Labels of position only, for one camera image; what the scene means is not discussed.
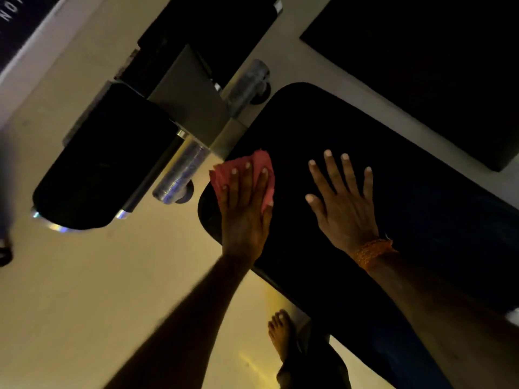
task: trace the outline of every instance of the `floor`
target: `floor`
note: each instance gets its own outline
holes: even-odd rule
[[[16,258],[0,270],[2,388],[102,387],[221,252],[196,213],[216,157],[196,174],[195,196],[184,205],[164,206],[148,194],[127,220],[84,234],[58,234],[29,216],[32,192],[61,151],[61,139],[167,2],[105,0],[11,118]],[[269,65],[273,91],[314,83],[519,207],[519,161],[490,172],[299,41],[327,2],[283,0],[284,12],[251,54]],[[248,108],[242,122],[250,124],[261,108]],[[267,320],[281,307],[294,311],[254,273],[246,276],[219,332],[204,388],[278,387],[280,361]],[[332,344],[353,388],[391,387]]]

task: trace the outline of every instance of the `pink rag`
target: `pink rag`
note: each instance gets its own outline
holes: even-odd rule
[[[214,188],[214,192],[217,194],[218,202],[220,202],[222,187],[229,185],[230,172],[234,168],[237,168],[239,174],[242,175],[245,172],[245,164],[250,162],[252,164],[253,183],[256,186],[258,179],[260,178],[261,171],[263,168],[268,169],[268,185],[267,192],[263,198],[262,212],[267,208],[268,204],[272,202],[274,198],[274,170],[272,169],[272,161],[270,156],[264,150],[256,150],[251,156],[237,158],[235,160],[224,162],[220,165],[215,165],[214,170],[209,171],[209,177],[211,178],[211,185]]]

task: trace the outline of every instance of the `orange bracelet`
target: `orange bracelet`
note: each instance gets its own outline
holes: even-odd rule
[[[364,244],[353,254],[354,261],[364,270],[367,270],[370,262],[386,253],[396,253],[393,248],[393,240],[377,239]]]

